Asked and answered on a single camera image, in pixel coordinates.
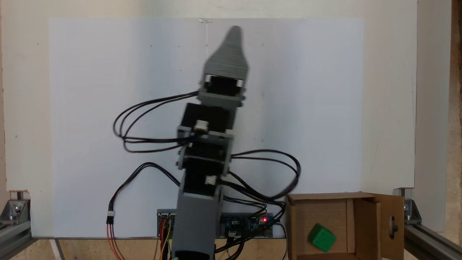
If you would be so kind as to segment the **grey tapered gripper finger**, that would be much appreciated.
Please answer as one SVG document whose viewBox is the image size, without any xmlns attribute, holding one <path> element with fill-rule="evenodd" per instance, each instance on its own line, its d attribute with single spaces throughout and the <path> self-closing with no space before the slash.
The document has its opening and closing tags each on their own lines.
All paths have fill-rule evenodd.
<svg viewBox="0 0 462 260">
<path fill-rule="evenodd" d="M 203 73 L 204 81 L 211 76 L 221 76 L 241 81 L 240 87 L 246 87 L 249 65 L 243 50 L 243 32 L 240 26 L 229 28 L 224 40 L 207 59 Z"/>
</svg>

